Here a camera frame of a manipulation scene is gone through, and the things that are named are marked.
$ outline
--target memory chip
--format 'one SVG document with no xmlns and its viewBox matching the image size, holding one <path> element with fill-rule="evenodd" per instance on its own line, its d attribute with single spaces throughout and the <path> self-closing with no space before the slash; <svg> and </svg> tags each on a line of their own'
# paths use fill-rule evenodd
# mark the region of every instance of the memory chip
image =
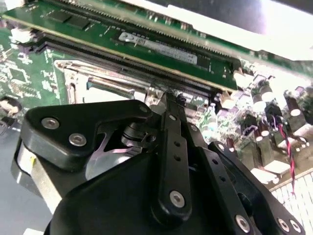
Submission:
<svg viewBox="0 0 313 235">
<path fill-rule="evenodd" d="M 90 24 L 90 21 L 84 18 L 73 16 L 69 19 L 67 24 L 77 29 L 83 30 Z"/>
<path fill-rule="evenodd" d="M 71 18 L 71 15 L 62 11 L 54 11 L 49 15 L 49 17 L 57 22 L 64 23 L 69 18 Z"/>
</svg>

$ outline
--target memory module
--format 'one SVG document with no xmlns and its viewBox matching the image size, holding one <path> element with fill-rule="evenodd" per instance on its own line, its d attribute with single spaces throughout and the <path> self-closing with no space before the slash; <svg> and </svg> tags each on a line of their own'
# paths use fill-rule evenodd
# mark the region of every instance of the memory module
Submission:
<svg viewBox="0 0 313 235">
<path fill-rule="evenodd" d="M 112 18 L 95 19 L 43 1 L 5 12 L 4 19 L 137 61 L 222 90 L 237 90 L 238 59 L 187 46 Z"/>
<path fill-rule="evenodd" d="M 172 19 L 151 10 L 130 5 L 119 0 L 44 0 L 61 2 L 81 8 L 84 11 L 106 15 L 124 22 L 131 22 L 163 35 L 197 45 L 207 50 L 215 51 L 233 58 L 240 58 L 251 63 L 291 73 L 295 76 L 312 80 L 313 63 L 308 60 L 290 60 L 264 50 L 252 50 L 237 44 L 222 40 L 201 31 L 195 30 L 184 21 Z"/>
</svg>

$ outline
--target silver screw head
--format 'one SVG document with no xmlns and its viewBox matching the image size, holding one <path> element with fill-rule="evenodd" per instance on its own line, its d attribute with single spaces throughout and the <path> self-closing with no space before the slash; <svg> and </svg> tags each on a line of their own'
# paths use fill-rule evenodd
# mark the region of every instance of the silver screw head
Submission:
<svg viewBox="0 0 313 235">
<path fill-rule="evenodd" d="M 248 221 L 242 215 L 236 215 L 235 217 L 236 223 L 238 224 L 239 228 L 244 231 L 246 234 L 250 232 L 250 225 Z"/>
<path fill-rule="evenodd" d="M 192 124 L 191 124 L 190 127 L 191 127 L 191 130 L 193 130 L 193 131 L 197 131 L 197 130 L 198 130 L 195 125 L 192 125 Z"/>
<path fill-rule="evenodd" d="M 223 146 L 222 144 L 219 143 L 217 146 L 218 146 L 222 151 L 225 150 L 225 148 L 224 148 L 224 146 Z"/>
<path fill-rule="evenodd" d="M 177 208 L 183 208 L 185 206 L 185 199 L 180 192 L 171 191 L 170 192 L 170 199 L 174 206 Z"/>
<path fill-rule="evenodd" d="M 176 120 L 176 117 L 174 117 L 174 116 L 173 116 L 173 115 L 171 115 L 171 114 L 169 115 L 169 117 L 170 117 L 170 119 L 171 119 L 171 120 L 173 120 L 173 121 L 175 121 L 175 120 Z"/>
<path fill-rule="evenodd" d="M 87 143 L 86 137 L 79 133 L 71 134 L 68 140 L 71 144 L 77 147 L 82 147 Z"/>
<path fill-rule="evenodd" d="M 42 119 L 41 121 L 42 126 L 44 126 L 44 128 L 49 129 L 49 130 L 55 130 L 57 128 L 59 128 L 60 124 L 57 121 L 57 119 L 55 118 L 50 118 L 50 117 L 46 117 L 44 119 Z"/>
<path fill-rule="evenodd" d="M 293 228 L 298 232 L 301 233 L 301 228 L 299 227 L 299 225 L 294 221 L 294 220 L 290 220 L 291 225 L 293 226 Z"/>
<path fill-rule="evenodd" d="M 280 218 L 277 218 L 277 221 L 280 225 L 280 227 L 287 233 L 289 233 L 290 229 L 289 226 L 286 224 L 286 222 Z"/>
</svg>

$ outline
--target white label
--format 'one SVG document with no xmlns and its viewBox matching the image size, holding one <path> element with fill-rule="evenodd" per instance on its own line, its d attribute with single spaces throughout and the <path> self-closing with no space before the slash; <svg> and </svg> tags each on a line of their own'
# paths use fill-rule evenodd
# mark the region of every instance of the white label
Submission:
<svg viewBox="0 0 313 235">
<path fill-rule="evenodd" d="M 197 56 L 190 54 L 188 52 L 178 50 L 172 47 L 165 46 L 160 43 L 155 43 L 143 38 L 139 38 L 135 35 L 132 35 L 130 33 L 122 33 L 119 38 L 121 41 L 134 43 L 136 45 L 143 46 L 145 48 L 151 49 L 156 51 L 157 53 L 160 53 L 162 55 L 166 55 L 169 57 L 172 57 L 177 60 L 184 61 L 189 64 L 196 65 L 197 64 Z"/>
</svg>

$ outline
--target black plastic arm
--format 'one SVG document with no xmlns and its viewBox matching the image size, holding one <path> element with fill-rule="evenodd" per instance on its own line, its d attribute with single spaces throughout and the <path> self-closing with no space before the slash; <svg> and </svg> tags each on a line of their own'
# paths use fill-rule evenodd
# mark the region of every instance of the black plastic arm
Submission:
<svg viewBox="0 0 313 235">
<path fill-rule="evenodd" d="M 134 100 L 27 113 L 14 162 L 54 213 L 45 235 L 305 234 L 234 153 L 204 142 L 173 94 L 161 103 L 162 115 Z M 87 181 L 89 159 L 113 153 L 131 157 Z"/>
</svg>

